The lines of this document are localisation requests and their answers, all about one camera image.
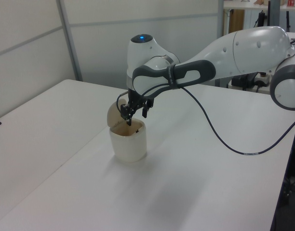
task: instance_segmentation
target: black cable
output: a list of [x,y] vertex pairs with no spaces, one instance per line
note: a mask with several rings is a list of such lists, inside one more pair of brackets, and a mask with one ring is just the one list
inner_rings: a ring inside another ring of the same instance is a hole
[[213,130],[213,132],[214,132],[214,134],[217,136],[217,138],[227,147],[227,148],[229,148],[231,151],[233,151],[233,152],[235,152],[235,153],[238,153],[238,154],[241,154],[241,155],[259,155],[259,154],[262,154],[262,153],[265,153],[265,152],[267,152],[267,151],[269,151],[269,150],[271,150],[272,148],[274,148],[287,134],[288,134],[288,132],[295,126],[295,122],[285,131],[285,133],[272,145],[272,146],[270,146],[269,148],[267,148],[267,149],[265,149],[265,150],[263,150],[263,151],[261,151],[261,152],[258,152],[258,153],[242,153],[242,152],[239,152],[239,151],[236,151],[236,150],[234,150],[233,148],[231,148],[229,145],[227,145],[221,138],[220,138],[220,136],[217,134],[217,132],[215,131],[215,129],[214,129],[214,127],[213,127],[213,125],[212,125],[212,123],[211,123],[211,121],[210,121],[210,119],[209,119],[209,117],[208,117],[208,115],[207,115],[207,113],[206,113],[206,111],[205,111],[205,109],[203,108],[203,106],[201,105],[201,103],[196,99],[196,97],[194,97],[187,89],[185,89],[185,88],[183,88],[183,87],[181,87],[181,89],[183,89],[184,91],[186,91],[195,101],[196,101],[196,103],[199,105],[199,107],[202,109],[202,111],[203,111],[203,113],[204,113],[204,115],[205,115],[205,117],[206,117],[206,119],[207,119],[207,121],[209,122],[209,124],[210,124],[210,127],[211,127],[211,129]]
[[[255,22],[255,25],[257,25],[258,20],[259,20],[259,18],[258,18],[257,21]],[[255,27],[255,25],[254,25],[254,27]]]
[[258,93],[260,87],[260,84],[258,84],[257,90],[255,91],[256,93]]
[[126,92],[120,94],[120,95],[118,96],[118,98],[117,98],[117,102],[116,102],[116,103],[117,103],[117,108],[118,108],[119,113],[121,113],[121,110],[119,109],[119,99],[120,99],[121,96],[126,95],[127,93],[128,93],[128,91],[126,91]]

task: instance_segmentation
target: white cup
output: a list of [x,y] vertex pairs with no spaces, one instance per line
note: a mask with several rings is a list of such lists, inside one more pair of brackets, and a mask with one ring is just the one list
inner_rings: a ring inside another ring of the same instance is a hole
[[[119,100],[119,107],[126,103]],[[124,162],[135,162],[147,154],[147,132],[145,124],[138,119],[132,119],[129,126],[120,116],[114,103],[107,115],[107,123],[115,156]]]

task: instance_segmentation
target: white robotic arm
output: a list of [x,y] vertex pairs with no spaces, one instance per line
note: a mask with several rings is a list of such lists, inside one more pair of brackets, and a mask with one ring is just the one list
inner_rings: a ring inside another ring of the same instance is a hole
[[277,65],[270,85],[272,99],[280,107],[295,110],[295,46],[280,27],[258,27],[228,34],[181,64],[152,36],[138,35],[129,43],[127,62],[129,102],[121,107],[121,115],[129,124],[138,108],[144,108],[146,117],[153,99],[163,91],[265,72]]

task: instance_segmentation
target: white wall panel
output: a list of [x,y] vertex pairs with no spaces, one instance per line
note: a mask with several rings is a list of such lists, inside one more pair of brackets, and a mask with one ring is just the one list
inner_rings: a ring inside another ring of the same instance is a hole
[[55,0],[0,0],[0,51],[61,25]]
[[126,88],[127,46],[137,34],[150,34],[181,62],[217,37],[217,16],[72,27],[83,81]]
[[63,30],[0,56],[0,117],[64,79],[75,79]]
[[64,0],[70,24],[218,13],[218,0]]

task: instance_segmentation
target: white table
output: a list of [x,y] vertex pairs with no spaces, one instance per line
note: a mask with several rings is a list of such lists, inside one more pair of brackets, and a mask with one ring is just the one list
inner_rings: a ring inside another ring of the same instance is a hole
[[[106,105],[95,121],[103,121],[122,91],[74,84],[81,86],[79,98],[98,92],[86,104]],[[295,120],[295,112],[279,108],[268,95],[204,85],[188,89],[224,141],[240,151],[269,147]],[[135,117],[143,119],[140,112]],[[0,231],[270,229],[295,128],[266,154],[232,153],[182,90],[159,95],[143,120],[145,159],[117,161],[107,127],[0,220]]]
[[[290,40],[291,39],[295,39],[295,33],[287,32],[287,34],[288,34]],[[271,82],[271,79],[272,79],[272,77],[273,77],[273,75],[275,73],[275,70],[276,70],[276,67],[274,67],[273,69],[271,69],[269,82]],[[230,89],[236,89],[236,90],[242,90],[242,88],[240,88],[240,87],[232,86],[231,80],[228,83],[228,88],[230,88]],[[256,92],[256,90],[257,90],[257,86],[254,86],[252,88],[246,88],[246,91]],[[267,87],[261,87],[261,88],[259,88],[258,93],[268,94],[269,95],[269,85]]]
[[121,92],[65,80],[0,118],[0,219],[106,127]]

